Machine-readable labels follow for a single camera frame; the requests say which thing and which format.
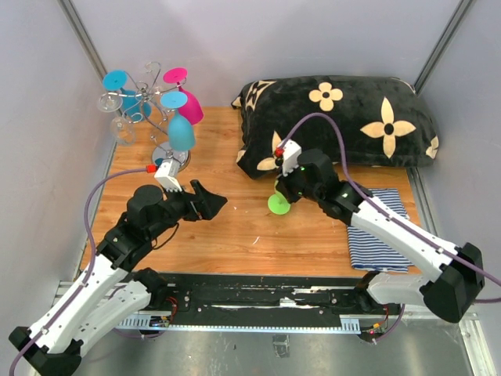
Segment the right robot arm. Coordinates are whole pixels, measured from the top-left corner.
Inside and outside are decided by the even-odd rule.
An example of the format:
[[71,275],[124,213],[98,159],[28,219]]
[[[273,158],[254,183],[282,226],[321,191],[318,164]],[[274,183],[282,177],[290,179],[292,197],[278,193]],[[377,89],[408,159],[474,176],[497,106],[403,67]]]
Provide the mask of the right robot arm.
[[280,174],[276,189],[289,203],[314,201],[332,219],[367,232],[406,257],[421,274],[366,274],[355,293],[355,305],[373,313],[381,305],[427,307],[435,316],[458,323],[485,286],[478,247],[460,247],[420,228],[382,204],[367,189],[341,181],[330,159],[318,149],[278,147]]

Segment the green wine glass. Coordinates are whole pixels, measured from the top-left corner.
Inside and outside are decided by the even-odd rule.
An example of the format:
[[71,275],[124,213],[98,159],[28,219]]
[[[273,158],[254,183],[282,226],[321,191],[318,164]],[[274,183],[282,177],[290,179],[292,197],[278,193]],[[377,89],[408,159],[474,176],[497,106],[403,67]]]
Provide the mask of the green wine glass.
[[285,215],[290,211],[290,203],[277,189],[278,181],[274,183],[274,193],[268,198],[269,211],[275,215]]

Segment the light blue wine glass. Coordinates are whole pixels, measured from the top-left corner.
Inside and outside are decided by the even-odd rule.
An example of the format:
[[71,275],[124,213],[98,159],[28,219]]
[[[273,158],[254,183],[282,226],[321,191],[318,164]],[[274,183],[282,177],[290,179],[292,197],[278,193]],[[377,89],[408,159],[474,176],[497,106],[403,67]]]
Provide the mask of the light blue wine glass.
[[190,151],[195,147],[196,140],[193,126],[189,120],[181,115],[180,110],[188,102],[183,92],[166,92],[160,98],[163,107],[174,110],[175,113],[168,124],[168,139],[173,150]]

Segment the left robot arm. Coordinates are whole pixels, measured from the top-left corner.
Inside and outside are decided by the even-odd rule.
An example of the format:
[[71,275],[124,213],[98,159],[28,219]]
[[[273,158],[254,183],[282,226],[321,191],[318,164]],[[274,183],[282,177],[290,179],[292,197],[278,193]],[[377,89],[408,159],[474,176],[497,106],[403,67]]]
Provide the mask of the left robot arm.
[[182,220],[211,220],[227,202],[197,180],[191,186],[193,192],[171,193],[154,185],[139,187],[63,297],[30,327],[11,332],[20,357],[40,375],[74,374],[90,348],[123,319],[172,301],[159,273],[134,269],[165,231]]

